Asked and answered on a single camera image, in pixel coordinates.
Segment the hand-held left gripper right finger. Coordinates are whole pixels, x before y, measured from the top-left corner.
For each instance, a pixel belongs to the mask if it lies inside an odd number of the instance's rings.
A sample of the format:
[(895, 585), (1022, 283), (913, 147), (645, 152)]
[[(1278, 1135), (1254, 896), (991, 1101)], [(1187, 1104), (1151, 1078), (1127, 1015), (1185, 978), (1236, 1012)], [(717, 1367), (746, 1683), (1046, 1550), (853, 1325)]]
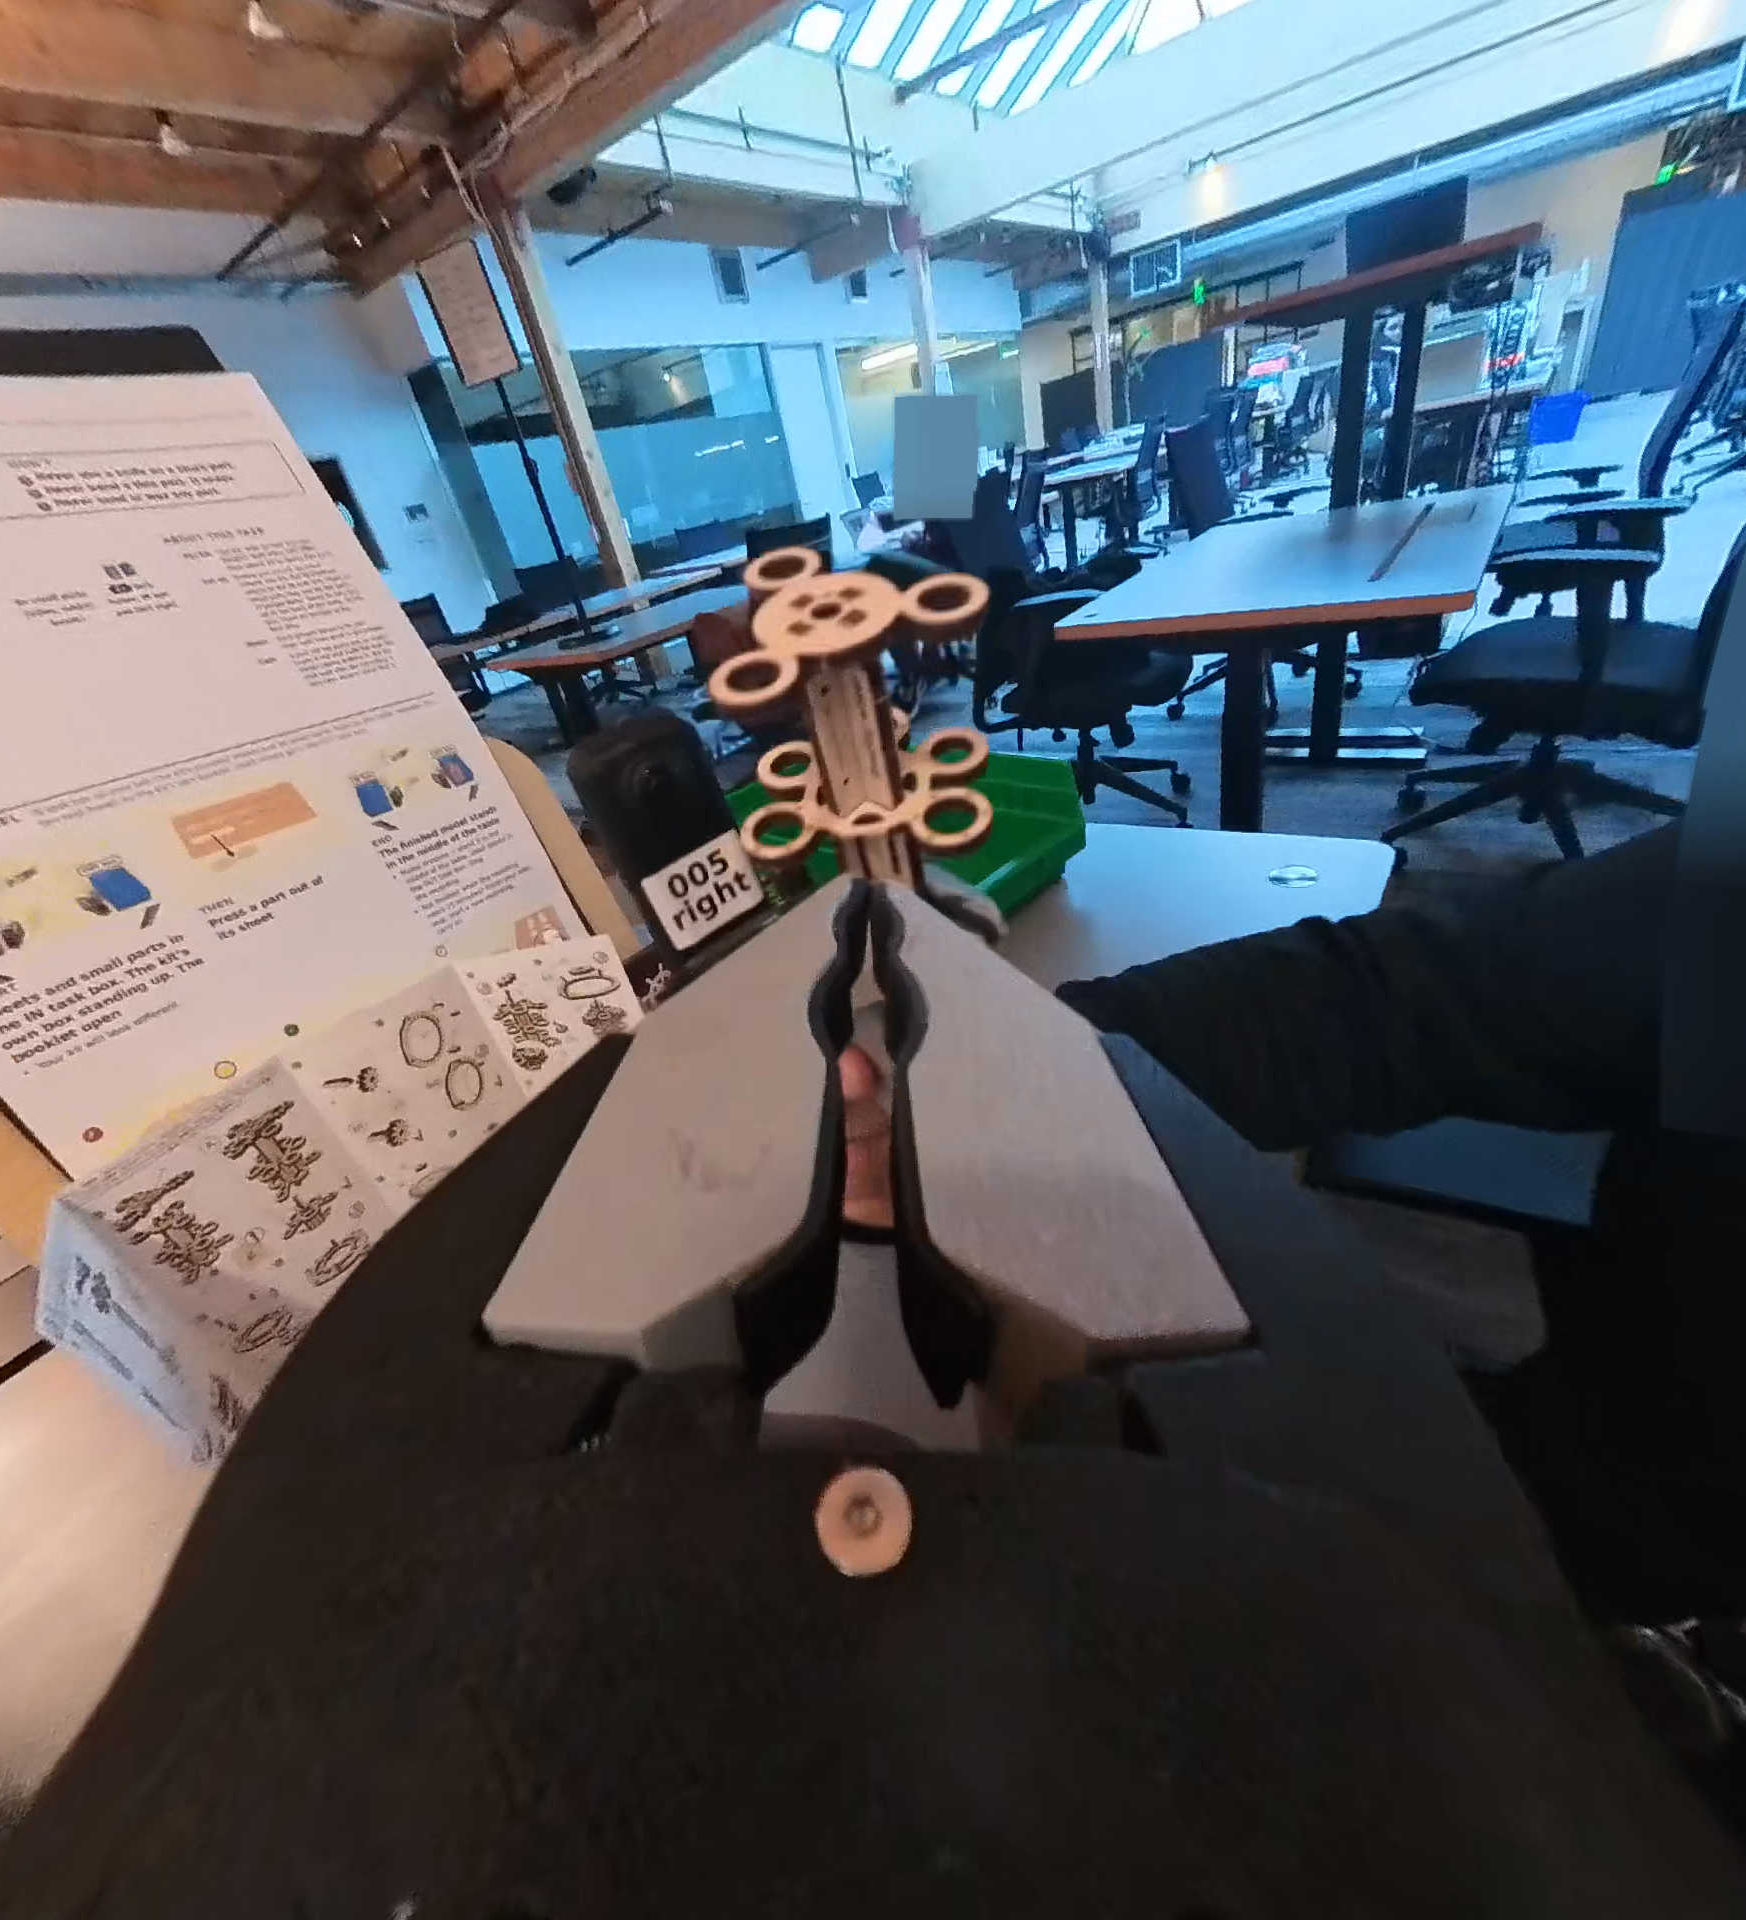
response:
[(1242, 1349), (1245, 1309), (1100, 1032), (904, 886), (871, 892), (895, 1285), (941, 1407)]

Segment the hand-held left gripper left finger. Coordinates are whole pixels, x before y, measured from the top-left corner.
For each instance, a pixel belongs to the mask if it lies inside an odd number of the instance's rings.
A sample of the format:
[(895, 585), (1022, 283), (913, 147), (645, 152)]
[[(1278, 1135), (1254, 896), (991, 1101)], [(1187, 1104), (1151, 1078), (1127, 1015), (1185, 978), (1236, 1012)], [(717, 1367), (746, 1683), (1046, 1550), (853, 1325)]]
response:
[(481, 1312), (491, 1342), (758, 1394), (815, 1349), (869, 908), (838, 878), (641, 1021)]

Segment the person's right forearm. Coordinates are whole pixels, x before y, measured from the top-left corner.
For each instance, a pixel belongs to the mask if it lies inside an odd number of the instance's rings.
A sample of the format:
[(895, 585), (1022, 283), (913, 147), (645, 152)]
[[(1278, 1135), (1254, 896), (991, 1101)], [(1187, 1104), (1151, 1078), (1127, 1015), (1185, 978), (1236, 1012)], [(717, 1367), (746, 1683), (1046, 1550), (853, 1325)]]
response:
[(1509, 877), (1191, 948), (1055, 996), (1236, 1135), (1299, 1151), (1435, 1122), (1605, 1135), (1602, 1182), (1661, 1175), (1659, 1019), (1677, 824)]

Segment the person's right hand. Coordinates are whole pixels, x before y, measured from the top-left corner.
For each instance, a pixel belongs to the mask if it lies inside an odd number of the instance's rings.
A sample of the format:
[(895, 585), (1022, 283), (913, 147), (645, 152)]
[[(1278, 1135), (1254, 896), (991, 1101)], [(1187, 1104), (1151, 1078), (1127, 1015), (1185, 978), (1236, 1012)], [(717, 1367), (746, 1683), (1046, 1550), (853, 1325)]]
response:
[(852, 1042), (838, 1060), (842, 1098), (842, 1230), (860, 1239), (894, 1232), (891, 1117), (883, 1066)]

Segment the plywood display stand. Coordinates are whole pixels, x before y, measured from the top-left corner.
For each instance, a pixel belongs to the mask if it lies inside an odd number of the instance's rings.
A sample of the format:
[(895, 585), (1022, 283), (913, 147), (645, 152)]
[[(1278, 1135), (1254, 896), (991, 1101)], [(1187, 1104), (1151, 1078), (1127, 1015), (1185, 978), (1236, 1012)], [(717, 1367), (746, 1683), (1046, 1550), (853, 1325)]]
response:
[[(506, 741), (491, 736), (486, 745), (579, 922), (593, 937), (609, 941), (620, 961), (635, 963), (645, 951), (645, 939), (635, 933), (625, 902), (599, 870), (595, 853), (567, 817), (544, 771)], [(0, 1241), (22, 1264), (38, 1267), (50, 1210), (68, 1186), (65, 1170), (0, 1101)]]

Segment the brown wooden table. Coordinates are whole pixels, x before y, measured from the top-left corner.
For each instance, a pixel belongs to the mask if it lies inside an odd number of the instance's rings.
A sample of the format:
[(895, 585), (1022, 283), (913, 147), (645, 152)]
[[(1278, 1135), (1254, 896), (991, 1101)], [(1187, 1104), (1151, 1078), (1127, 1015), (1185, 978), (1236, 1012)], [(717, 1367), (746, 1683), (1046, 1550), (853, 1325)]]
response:
[(491, 669), (536, 685), (551, 708), (567, 746), (597, 733), (593, 683), (625, 692), (616, 669), (644, 660), (669, 643), (690, 637), (694, 620), (711, 613), (735, 613), (746, 593), (717, 569), (690, 572), (681, 583), (645, 583), (604, 597), (601, 620), (577, 627), (545, 617), (506, 637), (517, 640), (501, 650)]

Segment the green plastic bin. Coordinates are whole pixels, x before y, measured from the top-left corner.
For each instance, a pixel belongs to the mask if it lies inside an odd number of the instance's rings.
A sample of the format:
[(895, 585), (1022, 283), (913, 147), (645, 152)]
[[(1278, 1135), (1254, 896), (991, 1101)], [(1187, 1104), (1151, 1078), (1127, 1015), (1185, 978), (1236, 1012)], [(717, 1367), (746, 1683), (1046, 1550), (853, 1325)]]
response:
[(996, 754), (969, 733), (899, 748), (899, 798), (833, 805), (805, 741), (772, 748), (758, 779), (727, 798), (730, 828), (694, 853), (696, 884), (755, 877), (770, 900), (844, 877), (920, 886), (951, 878), (1003, 916), (1038, 899), (1083, 850), (1072, 772), (1054, 760)]

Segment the black office chair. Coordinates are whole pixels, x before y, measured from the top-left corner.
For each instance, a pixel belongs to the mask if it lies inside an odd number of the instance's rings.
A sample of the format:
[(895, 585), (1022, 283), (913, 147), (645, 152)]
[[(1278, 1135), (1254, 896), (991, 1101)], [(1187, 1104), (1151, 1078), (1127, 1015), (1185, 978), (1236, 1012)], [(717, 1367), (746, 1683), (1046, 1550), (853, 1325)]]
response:
[(1710, 675), (1744, 556), (1746, 518), (1698, 618), (1664, 623), (1612, 610), (1617, 588), (1643, 586), (1651, 577), (1653, 556), (1645, 549), (1577, 546), (1551, 566), (1555, 585), (1573, 593), (1570, 614), (1498, 620), (1422, 658), (1407, 702), (1469, 714), (1466, 748), (1475, 760), (1429, 764), (1399, 785), (1395, 818), (1380, 834), (1392, 862), (1405, 865), (1407, 838), (1500, 805), (1509, 805), (1524, 826), (1545, 828), (1567, 862), (1584, 856), (1575, 805), (1682, 818), (1679, 798), (1607, 777), (1565, 746), (1630, 741), (1688, 752), (1700, 745)]
[(1191, 779), (1173, 759), (1132, 757), (1133, 711), (1170, 708), (1190, 681), (1178, 654), (1109, 639), (1068, 639), (1061, 627), (1093, 590), (1038, 590), (1030, 579), (996, 572), (974, 637), (972, 728), (985, 736), (1050, 735), (1072, 745), (1069, 779), (1080, 805), (1100, 791), (1144, 805), (1185, 828)]
[(1746, 283), (1723, 283), (1686, 306), (1691, 353), (1643, 443), (1639, 499), (1691, 499), (1746, 474)]
[(1292, 517), (1294, 505), (1318, 493), (1315, 485), (1289, 485), (1239, 503), (1222, 468), (1213, 427), (1198, 421), (1167, 429), (1166, 454), (1171, 526), (1198, 540), (1225, 525), (1251, 525)]

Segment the display board on stand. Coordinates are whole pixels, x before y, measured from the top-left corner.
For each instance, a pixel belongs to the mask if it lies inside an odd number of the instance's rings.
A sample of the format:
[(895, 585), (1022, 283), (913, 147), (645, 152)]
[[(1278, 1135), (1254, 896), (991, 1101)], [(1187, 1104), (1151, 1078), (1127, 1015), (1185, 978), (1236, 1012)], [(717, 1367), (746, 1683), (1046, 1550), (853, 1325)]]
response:
[(478, 242), (424, 263), (418, 286), (437, 353), (409, 386), (493, 597), (571, 610), (597, 585), (597, 540), (549, 376), (521, 350)]

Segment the white printed instruction sheet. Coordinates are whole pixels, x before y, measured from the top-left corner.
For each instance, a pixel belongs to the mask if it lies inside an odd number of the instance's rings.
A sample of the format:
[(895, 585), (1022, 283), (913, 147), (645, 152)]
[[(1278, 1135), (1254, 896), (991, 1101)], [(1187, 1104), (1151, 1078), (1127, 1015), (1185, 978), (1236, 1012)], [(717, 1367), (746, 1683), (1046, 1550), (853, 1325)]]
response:
[(51, 1164), (595, 927), (252, 376), (0, 376), (0, 1104)]

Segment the orange-edged white table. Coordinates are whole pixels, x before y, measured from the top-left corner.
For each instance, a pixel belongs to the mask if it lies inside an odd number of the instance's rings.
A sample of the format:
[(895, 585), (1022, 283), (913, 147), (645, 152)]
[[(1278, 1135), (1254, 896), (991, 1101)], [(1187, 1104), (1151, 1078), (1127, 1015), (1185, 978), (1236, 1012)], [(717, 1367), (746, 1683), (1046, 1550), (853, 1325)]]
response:
[(1347, 637), (1468, 613), (1501, 537), (1509, 485), (1242, 518), (1146, 562), (1051, 628), (1055, 645), (1222, 657), (1219, 828), (1263, 824), (1262, 658), (1318, 643), (1306, 757), (1339, 754)]

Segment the tall dark standing table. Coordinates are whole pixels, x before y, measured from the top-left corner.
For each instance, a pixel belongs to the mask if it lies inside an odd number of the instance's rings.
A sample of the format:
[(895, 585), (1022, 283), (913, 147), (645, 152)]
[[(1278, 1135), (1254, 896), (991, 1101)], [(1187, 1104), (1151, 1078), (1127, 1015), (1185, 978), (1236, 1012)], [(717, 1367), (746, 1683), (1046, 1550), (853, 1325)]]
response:
[(1446, 300), (1453, 283), (1474, 269), (1515, 269), (1542, 245), (1542, 237), (1540, 223), (1525, 223), (1433, 252), (1389, 261), (1311, 290), (1239, 306), (1224, 316), (1222, 324), (1228, 331), (1339, 323), (1339, 396), (1327, 472), (1332, 512), (1349, 510), (1364, 499), (1366, 392), (1375, 319), (1381, 312), (1395, 312), (1401, 319), (1378, 491), (1378, 499), (1389, 503), (1405, 493), (1429, 306)]

